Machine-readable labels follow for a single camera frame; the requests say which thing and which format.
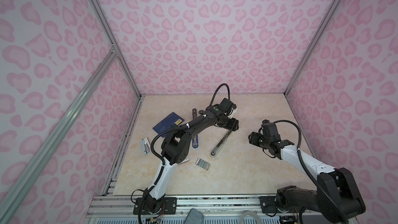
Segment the staple tray with staples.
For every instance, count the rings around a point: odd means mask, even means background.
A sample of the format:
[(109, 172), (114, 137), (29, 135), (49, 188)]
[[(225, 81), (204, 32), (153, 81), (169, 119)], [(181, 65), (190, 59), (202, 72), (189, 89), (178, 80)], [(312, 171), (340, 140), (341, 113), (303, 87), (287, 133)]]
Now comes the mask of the staple tray with staples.
[(206, 171), (210, 168), (210, 163), (201, 158), (198, 158), (195, 164)]

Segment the red white staple box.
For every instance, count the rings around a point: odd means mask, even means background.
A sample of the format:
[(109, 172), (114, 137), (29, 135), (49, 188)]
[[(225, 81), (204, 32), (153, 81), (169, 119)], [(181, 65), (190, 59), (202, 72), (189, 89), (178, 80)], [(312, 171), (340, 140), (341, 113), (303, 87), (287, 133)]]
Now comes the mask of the red white staple box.
[(188, 161), (189, 161), (189, 158), (186, 157), (180, 164), (184, 164), (184, 163), (186, 163), (186, 162), (188, 162)]

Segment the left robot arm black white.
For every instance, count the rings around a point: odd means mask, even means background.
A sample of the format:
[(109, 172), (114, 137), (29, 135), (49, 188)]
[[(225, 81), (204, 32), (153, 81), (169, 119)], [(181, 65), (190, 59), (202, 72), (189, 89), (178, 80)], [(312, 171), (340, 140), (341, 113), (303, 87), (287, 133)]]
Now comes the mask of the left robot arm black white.
[(157, 153), (154, 144), (160, 138), (157, 135), (151, 143), (152, 153), (161, 160), (159, 169), (152, 184), (144, 190), (143, 202), (147, 207), (157, 208), (165, 196), (167, 186), (177, 168), (186, 159), (192, 139), (211, 126), (218, 126), (230, 131), (238, 130), (239, 121), (233, 117), (237, 106), (227, 108), (219, 104), (209, 106), (197, 118), (182, 125), (173, 124), (164, 131), (165, 138), (161, 153)]

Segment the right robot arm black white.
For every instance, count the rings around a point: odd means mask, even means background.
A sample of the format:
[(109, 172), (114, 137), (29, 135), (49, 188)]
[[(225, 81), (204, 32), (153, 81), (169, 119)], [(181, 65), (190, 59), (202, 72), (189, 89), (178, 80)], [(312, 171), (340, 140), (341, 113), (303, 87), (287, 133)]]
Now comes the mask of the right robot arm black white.
[(302, 219), (304, 211), (315, 211), (333, 224), (347, 224), (352, 218), (365, 213), (366, 206), (353, 174), (346, 168), (329, 166), (303, 152), (302, 131), (292, 121), (289, 123), (297, 129), (297, 143), (282, 140), (277, 128), (279, 123), (263, 120), (260, 129), (249, 135), (249, 144), (260, 147), (272, 159), (294, 166), (316, 188), (308, 190), (286, 186), (278, 189), (275, 210), (278, 212), (297, 208), (299, 219)]

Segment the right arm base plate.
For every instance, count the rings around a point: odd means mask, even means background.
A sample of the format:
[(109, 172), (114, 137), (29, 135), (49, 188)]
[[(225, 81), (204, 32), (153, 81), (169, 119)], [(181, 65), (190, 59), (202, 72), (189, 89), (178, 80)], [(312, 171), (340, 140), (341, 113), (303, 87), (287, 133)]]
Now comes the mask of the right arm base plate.
[(275, 195), (260, 196), (259, 201), (263, 214), (298, 214), (301, 210), (301, 207), (298, 206), (282, 206), (282, 204), (277, 205)]

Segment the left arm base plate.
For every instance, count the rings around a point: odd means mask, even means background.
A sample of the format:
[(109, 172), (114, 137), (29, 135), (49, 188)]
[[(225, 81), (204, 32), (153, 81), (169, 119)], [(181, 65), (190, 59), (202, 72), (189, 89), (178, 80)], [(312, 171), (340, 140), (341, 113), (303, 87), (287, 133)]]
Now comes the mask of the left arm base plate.
[(141, 202), (143, 198), (137, 198), (134, 205), (134, 215), (174, 215), (176, 214), (177, 198), (174, 197), (162, 197), (159, 200), (155, 200), (151, 196), (147, 197), (143, 204)]

